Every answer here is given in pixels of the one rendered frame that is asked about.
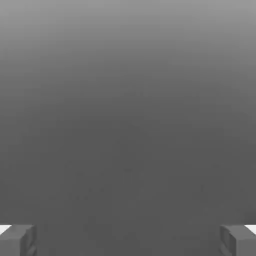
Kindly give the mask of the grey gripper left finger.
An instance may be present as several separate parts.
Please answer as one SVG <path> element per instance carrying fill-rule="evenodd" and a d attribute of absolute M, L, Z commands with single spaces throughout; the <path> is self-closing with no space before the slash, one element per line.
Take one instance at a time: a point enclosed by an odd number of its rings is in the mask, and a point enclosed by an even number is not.
<path fill-rule="evenodd" d="M 0 224 L 0 256 L 38 256 L 37 226 Z"/>

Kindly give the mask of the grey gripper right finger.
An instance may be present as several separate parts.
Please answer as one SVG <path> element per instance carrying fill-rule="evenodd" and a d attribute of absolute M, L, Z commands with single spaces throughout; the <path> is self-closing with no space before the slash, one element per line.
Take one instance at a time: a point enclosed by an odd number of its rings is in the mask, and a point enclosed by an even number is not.
<path fill-rule="evenodd" d="M 256 224 L 221 225 L 220 256 L 256 256 Z"/>

